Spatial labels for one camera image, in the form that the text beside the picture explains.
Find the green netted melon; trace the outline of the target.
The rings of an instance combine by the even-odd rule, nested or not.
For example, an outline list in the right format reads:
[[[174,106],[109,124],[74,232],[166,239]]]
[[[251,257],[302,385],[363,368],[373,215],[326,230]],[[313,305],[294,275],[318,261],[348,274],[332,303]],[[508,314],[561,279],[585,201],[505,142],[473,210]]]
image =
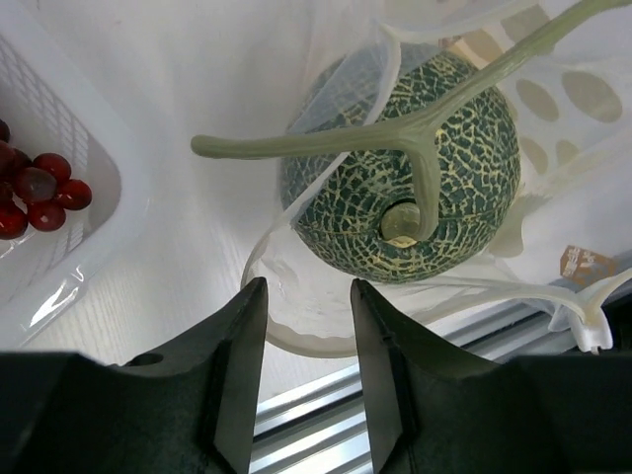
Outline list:
[[[438,276],[484,249],[521,179],[516,126],[499,83],[589,19],[621,8],[580,1],[489,65],[451,51],[398,76],[371,124],[341,106],[306,133],[196,135],[212,159],[280,158],[280,200],[305,246],[331,267],[382,283]]]

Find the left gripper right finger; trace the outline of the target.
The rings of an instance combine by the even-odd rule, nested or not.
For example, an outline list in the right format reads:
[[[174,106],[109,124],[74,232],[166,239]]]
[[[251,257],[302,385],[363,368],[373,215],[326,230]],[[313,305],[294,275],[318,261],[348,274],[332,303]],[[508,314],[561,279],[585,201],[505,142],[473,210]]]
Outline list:
[[[498,365],[413,321],[370,283],[351,287],[367,432],[376,473],[501,473]]]

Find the clear dotted zip bag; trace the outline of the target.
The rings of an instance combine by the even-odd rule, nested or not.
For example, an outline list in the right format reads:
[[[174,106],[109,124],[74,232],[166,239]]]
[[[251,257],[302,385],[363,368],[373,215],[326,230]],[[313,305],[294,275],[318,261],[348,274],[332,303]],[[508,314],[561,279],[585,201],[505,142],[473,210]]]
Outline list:
[[[306,133],[341,106],[359,106],[359,123],[376,121],[395,80],[448,50],[481,67],[549,20],[542,1],[420,1],[387,9],[356,50],[313,77],[289,131]],[[546,54],[498,86],[516,126],[521,179],[506,220],[479,253],[444,273],[420,281],[380,284],[422,322],[482,304],[485,289],[510,287],[512,296],[535,298],[540,289],[521,280],[516,264],[553,266],[524,245],[532,214],[567,193],[607,184],[613,202],[631,197],[622,179],[631,172],[631,58],[588,52],[562,61]],[[355,352],[342,286],[352,277],[318,259],[300,240],[289,212],[253,249],[243,280],[264,275],[276,282],[276,309],[268,340],[286,351],[341,358]]]

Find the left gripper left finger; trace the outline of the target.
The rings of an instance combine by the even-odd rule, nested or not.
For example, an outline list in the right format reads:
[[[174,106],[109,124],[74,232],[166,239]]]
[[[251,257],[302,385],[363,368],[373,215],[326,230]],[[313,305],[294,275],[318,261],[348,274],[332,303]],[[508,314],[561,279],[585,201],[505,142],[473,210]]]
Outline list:
[[[251,280],[223,308],[119,369],[135,446],[129,473],[249,469],[268,286]]]

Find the red grape bunch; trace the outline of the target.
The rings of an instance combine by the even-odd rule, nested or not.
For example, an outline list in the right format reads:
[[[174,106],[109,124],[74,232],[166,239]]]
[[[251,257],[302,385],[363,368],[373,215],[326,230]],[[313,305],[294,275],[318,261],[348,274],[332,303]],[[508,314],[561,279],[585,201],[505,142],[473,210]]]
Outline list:
[[[11,128],[1,122],[1,239],[16,240],[29,228],[49,233],[66,222],[68,211],[87,208],[90,186],[72,176],[62,155],[45,152],[30,158],[11,144]]]

